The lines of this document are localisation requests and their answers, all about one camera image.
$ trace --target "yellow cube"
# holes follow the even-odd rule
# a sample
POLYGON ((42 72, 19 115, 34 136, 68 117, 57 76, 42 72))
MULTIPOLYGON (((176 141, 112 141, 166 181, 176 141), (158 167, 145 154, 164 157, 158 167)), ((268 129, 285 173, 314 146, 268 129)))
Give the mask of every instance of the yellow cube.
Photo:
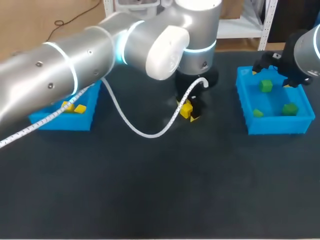
MULTIPOLYGON (((63 107, 64 105, 66 105, 68 102, 67 101, 64 101, 61 105, 61 107, 63 107)), ((64 112, 65 113, 73 113, 75 110, 75 105, 74 104, 71 104, 64 112)))
POLYGON ((192 111, 194 110, 194 107, 191 105, 191 102, 189 100, 186 101, 186 103, 181 108, 180 114, 185 118, 188 119, 191 116, 192 111))
POLYGON ((77 113, 77 114, 84 114, 86 110, 87 110, 87 107, 86 107, 86 106, 83 106, 83 105, 79 104, 79 105, 75 108, 74 112, 77 113))

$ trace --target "dark table surface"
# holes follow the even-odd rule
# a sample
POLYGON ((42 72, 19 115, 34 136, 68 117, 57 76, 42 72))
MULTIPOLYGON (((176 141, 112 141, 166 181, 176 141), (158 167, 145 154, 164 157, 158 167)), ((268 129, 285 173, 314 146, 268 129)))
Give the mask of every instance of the dark table surface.
MULTIPOLYGON (((91 132, 37 131, 2 149, 0 238, 320 237, 320 118, 306 135, 247 134, 236 70, 260 55, 217 53, 207 112, 161 138, 133 133, 101 87, 91 132)), ((146 133, 176 108, 172 80, 129 67, 108 80, 146 133)), ((319 116, 320 82, 305 90, 319 116)))

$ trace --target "green cube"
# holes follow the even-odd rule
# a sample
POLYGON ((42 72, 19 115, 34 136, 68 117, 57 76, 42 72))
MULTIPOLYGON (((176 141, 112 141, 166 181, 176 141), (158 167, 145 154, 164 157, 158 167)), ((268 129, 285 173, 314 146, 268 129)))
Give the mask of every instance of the green cube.
POLYGON ((297 116, 299 108, 294 103, 285 104, 282 109, 284 116, 297 116))
POLYGON ((262 118, 264 116, 264 113, 258 109, 253 110, 253 116, 255 118, 262 118))
POLYGON ((260 90, 263 93, 270 93, 273 86, 274 85, 272 84, 271 80, 262 80, 259 84, 260 90))

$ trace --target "white shelf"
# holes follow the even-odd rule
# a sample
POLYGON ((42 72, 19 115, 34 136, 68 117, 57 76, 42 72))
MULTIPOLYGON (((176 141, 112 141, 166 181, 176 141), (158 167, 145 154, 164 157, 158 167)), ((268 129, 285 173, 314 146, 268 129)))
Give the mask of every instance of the white shelf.
POLYGON ((218 39, 261 38, 263 25, 250 0, 245 0, 239 19, 222 19, 219 22, 218 39))

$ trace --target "blue tray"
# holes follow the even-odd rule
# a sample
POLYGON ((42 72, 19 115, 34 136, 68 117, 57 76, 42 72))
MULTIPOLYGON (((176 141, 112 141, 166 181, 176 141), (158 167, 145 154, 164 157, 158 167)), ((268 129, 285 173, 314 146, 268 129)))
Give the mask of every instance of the blue tray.
MULTIPOLYGON (((75 103, 86 106, 86 111, 83 114, 79 113, 62 113, 51 122, 40 127, 40 130, 65 130, 65 131, 90 131, 93 121, 96 104, 99 96, 99 90, 101 86, 101 80, 99 80, 94 86, 90 87, 75 103)), ((46 118, 48 115, 54 113, 64 101, 68 101, 72 96, 56 102, 50 107, 46 107, 32 115, 29 119, 32 124, 46 118)))
POLYGON ((316 118, 303 87, 282 87, 286 77, 278 74, 271 66, 261 73, 252 74, 252 66, 239 67, 237 70, 236 88, 239 94, 245 123, 249 135, 258 134, 305 134, 316 118), (271 80, 272 91, 260 91, 262 80, 271 80), (299 112, 297 116, 283 116, 285 104, 294 103, 299 112), (254 117, 258 109, 263 117, 254 117))

